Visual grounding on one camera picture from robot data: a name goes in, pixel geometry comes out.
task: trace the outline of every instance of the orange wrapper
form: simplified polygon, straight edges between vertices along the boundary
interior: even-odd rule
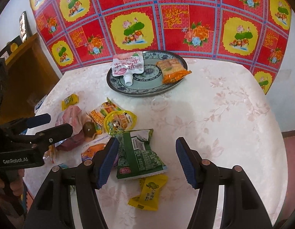
[[[166,59],[156,63],[161,69],[164,84],[176,83],[183,79],[184,76],[192,73],[190,70],[186,70],[177,59]]]

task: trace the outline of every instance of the brown egg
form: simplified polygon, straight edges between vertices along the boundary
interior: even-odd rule
[[[83,125],[83,132],[85,137],[92,138],[96,133],[95,124],[92,121],[88,121]]]

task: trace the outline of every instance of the green snack bag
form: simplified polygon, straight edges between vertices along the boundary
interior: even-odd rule
[[[167,171],[167,166],[151,150],[153,132],[153,129],[110,132],[119,141],[118,179],[148,177]]]

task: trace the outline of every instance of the food packaging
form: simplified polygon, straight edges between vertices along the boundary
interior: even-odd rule
[[[118,179],[135,179],[167,171],[167,166],[151,150],[153,131],[146,129],[110,132],[119,141]]]
[[[192,73],[192,71],[186,70],[177,59],[162,60],[157,62],[156,65],[162,71],[163,84],[176,83],[184,76]]]
[[[104,129],[107,133],[111,130],[131,130],[137,122],[137,116],[131,111],[113,111],[104,119]]]
[[[55,144],[58,150],[71,151],[84,142],[83,126],[81,122],[82,110],[75,105],[69,106],[61,112],[55,123],[56,126],[68,123],[72,126],[73,134],[70,138]]]
[[[113,111],[120,111],[115,103],[113,103],[109,98],[107,98],[107,102],[102,103],[99,107],[92,110],[88,115],[94,120],[95,123],[100,126],[103,125],[104,118]]]
[[[107,144],[107,142],[110,140],[110,135],[107,133],[103,133],[100,137],[97,139],[87,143],[86,145],[83,146],[85,150],[83,153],[81,153],[81,159],[82,162],[84,162],[87,159],[92,159],[96,152],[103,150]],[[114,161],[113,166],[117,166],[118,164],[118,155]]]
[[[143,210],[157,211],[160,189],[167,181],[168,177],[163,174],[140,178],[141,195],[131,198],[128,205]]]
[[[144,71],[142,52],[129,52],[114,55],[111,64],[114,77],[123,76],[126,86],[133,84],[133,74],[141,74]]]
[[[64,101],[62,101],[62,111],[67,109],[71,105],[76,105],[79,102],[79,97],[76,94],[68,96]]]

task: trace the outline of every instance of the orange snack packet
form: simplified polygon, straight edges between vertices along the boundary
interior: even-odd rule
[[[106,144],[100,143],[93,146],[90,146],[85,152],[81,153],[82,162],[86,159],[92,159],[97,151],[103,150]]]
[[[163,75],[163,84],[176,83],[184,76],[192,73],[186,70],[177,59],[166,59],[156,63]]]

